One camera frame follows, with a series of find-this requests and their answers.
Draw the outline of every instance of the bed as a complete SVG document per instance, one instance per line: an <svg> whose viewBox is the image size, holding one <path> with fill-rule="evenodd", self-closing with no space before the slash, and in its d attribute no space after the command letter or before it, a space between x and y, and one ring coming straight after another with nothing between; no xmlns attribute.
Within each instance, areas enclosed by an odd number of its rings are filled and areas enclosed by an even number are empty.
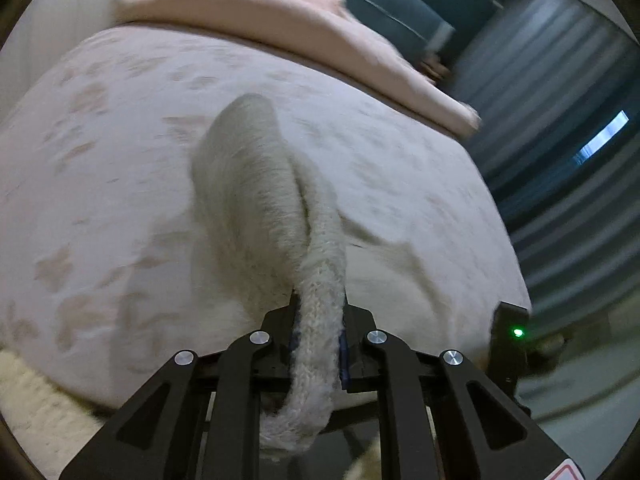
<svg viewBox="0 0 640 480"><path fill-rule="evenodd" d="M377 48L367 54L375 70L354 69L359 59L328 65L300 38L295 54L280 33L265 36L270 27L211 30L221 7L199 21L172 14L176 2L156 13L158 0L121 0L132 23L69 52L0 126L0 344L13 352L3 354L0 410L48 478L99 427L66 392L117 407L174 352L220 351L259 326L211 263L190 174L238 96L270 102L286 146L330 188L340 286L379 328L482 365L497 303L530 306L491 195L456 140L478 126L473 110L408 72L364 26L356 39L373 38L364 43ZM356 40L342 40L334 47L353 55ZM337 395L333 409L370 400Z"/></svg>

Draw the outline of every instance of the triangular cutout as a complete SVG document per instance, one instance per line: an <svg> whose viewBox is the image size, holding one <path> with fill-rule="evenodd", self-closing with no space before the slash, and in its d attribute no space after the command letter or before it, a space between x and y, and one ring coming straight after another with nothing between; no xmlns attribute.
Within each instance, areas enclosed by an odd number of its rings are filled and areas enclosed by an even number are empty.
<svg viewBox="0 0 640 480"><path fill-rule="evenodd" d="M484 437L493 450L503 449L524 439L527 431L478 382L467 386L482 424Z"/></svg>
<svg viewBox="0 0 640 480"><path fill-rule="evenodd" d="M171 385L163 383L118 430L116 439L139 449L149 449Z"/></svg>

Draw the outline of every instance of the white wall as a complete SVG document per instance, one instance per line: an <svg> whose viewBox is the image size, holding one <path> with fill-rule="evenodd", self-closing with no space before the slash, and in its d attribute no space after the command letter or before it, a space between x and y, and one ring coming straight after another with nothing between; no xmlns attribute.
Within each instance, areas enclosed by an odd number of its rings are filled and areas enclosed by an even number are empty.
<svg viewBox="0 0 640 480"><path fill-rule="evenodd" d="M113 24L112 2L31 2L0 51L0 121L65 52Z"/></svg>

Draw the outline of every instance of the white knit fabric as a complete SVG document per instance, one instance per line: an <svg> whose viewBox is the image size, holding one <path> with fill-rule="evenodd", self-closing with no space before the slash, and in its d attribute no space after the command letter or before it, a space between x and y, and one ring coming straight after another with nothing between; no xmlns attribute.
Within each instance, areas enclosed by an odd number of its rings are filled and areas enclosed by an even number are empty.
<svg viewBox="0 0 640 480"><path fill-rule="evenodd" d="M278 413L262 416L260 444L270 456L302 452L328 422L338 377L346 263L335 195L287 147L271 103L255 94L218 116L191 176L196 218L228 293L259 319L265 304L285 304L292 286L300 295L292 387Z"/></svg>

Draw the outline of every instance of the silver screw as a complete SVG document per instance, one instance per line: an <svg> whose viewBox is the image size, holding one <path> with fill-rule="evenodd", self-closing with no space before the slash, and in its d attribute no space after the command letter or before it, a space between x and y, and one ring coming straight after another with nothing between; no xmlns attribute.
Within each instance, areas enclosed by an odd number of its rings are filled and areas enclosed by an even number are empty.
<svg viewBox="0 0 640 480"><path fill-rule="evenodd" d="M263 330L257 330L249 336L249 341L251 341L254 345L264 345L269 342L269 338L271 336L264 332Z"/></svg>
<svg viewBox="0 0 640 480"><path fill-rule="evenodd" d="M447 350L442 356L444 362L451 366L458 366L462 362L462 354L457 350Z"/></svg>
<svg viewBox="0 0 640 480"><path fill-rule="evenodd" d="M178 352L174 357L174 361L180 366L190 365L193 363L193 352L189 352L188 350Z"/></svg>
<svg viewBox="0 0 640 480"><path fill-rule="evenodd" d="M367 334L367 339L374 345L379 345L386 341L386 334L382 330L372 330Z"/></svg>

